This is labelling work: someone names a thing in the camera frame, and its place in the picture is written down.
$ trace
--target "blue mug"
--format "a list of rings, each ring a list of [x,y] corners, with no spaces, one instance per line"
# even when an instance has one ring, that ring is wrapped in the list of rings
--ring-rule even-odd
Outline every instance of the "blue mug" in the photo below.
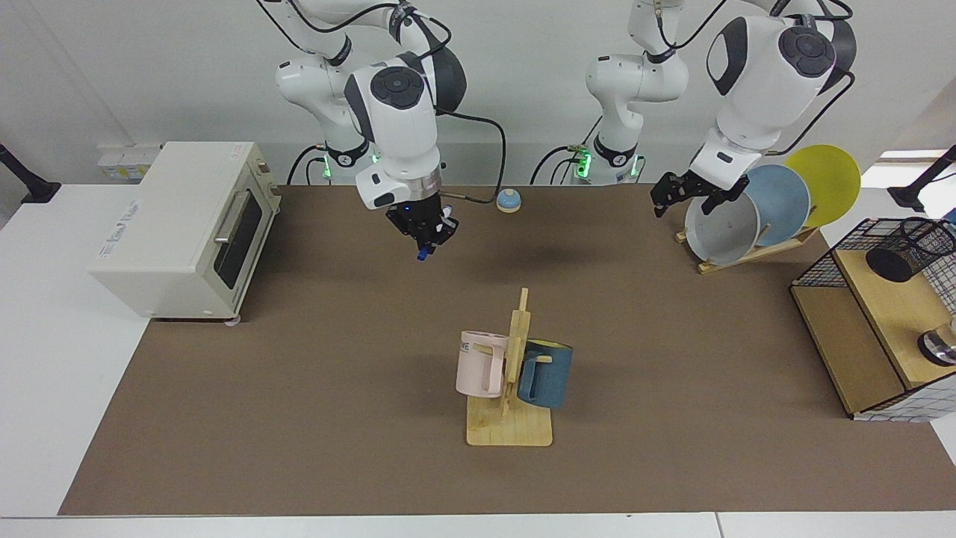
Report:
[[[571,374],[570,346],[529,339],[518,383],[518,397],[538,407],[556,409],[564,403]]]

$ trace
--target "power outlet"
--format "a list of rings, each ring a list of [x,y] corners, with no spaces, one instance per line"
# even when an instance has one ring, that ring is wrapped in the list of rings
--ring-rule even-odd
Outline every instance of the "power outlet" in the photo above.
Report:
[[[161,145],[99,146],[98,166],[111,181],[139,183],[159,156]]]

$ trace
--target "brown table mat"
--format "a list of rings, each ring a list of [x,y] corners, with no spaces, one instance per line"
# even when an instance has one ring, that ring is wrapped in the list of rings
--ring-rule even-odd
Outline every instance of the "brown table mat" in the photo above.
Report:
[[[60,513],[956,508],[929,424],[843,414],[787,289],[822,239],[702,277],[646,186],[521,192],[420,263],[354,188],[286,189],[244,322],[149,325]],[[521,286],[575,347],[554,446],[468,447],[459,333]]]

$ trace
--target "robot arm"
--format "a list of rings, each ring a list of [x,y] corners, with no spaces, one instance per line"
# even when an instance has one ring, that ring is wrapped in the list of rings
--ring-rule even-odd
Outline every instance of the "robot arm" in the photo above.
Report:
[[[688,171],[668,172],[651,191],[658,217],[695,196],[707,197],[704,213],[736,200],[749,183],[747,170],[853,63],[856,40],[849,24],[824,20],[833,17],[821,3],[749,3],[770,14],[801,12],[793,17],[737,17],[714,39],[707,70],[726,101]]]
[[[389,220],[416,239],[419,258],[433,254],[458,227],[438,193],[435,123],[436,107],[454,111],[467,88],[461,63],[445,46],[450,32],[440,40],[425,21],[447,28],[406,2],[370,10],[376,5],[367,0],[281,1],[293,40],[314,53],[279,66],[283,96],[318,119],[338,167],[363,168],[356,186],[365,206],[388,208]],[[370,62],[356,60],[348,36],[329,34],[344,24],[387,30],[408,51],[360,67]],[[368,155],[369,143],[379,160]]]
[[[654,0],[634,0],[628,32],[644,49],[640,56],[600,56],[588,67],[587,86],[603,109],[597,136],[588,145],[582,167],[593,185],[620,183],[631,179],[643,116],[639,102],[667,102],[679,98],[687,87],[687,66],[668,47],[658,30]],[[666,34],[677,29],[684,0],[662,1],[661,19]]]

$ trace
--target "black wire basket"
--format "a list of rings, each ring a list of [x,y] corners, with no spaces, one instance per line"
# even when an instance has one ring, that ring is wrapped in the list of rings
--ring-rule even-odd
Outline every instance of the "black wire basket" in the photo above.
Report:
[[[956,237],[941,223],[907,218],[866,253],[873,272],[893,282],[906,282],[944,256],[956,252]]]

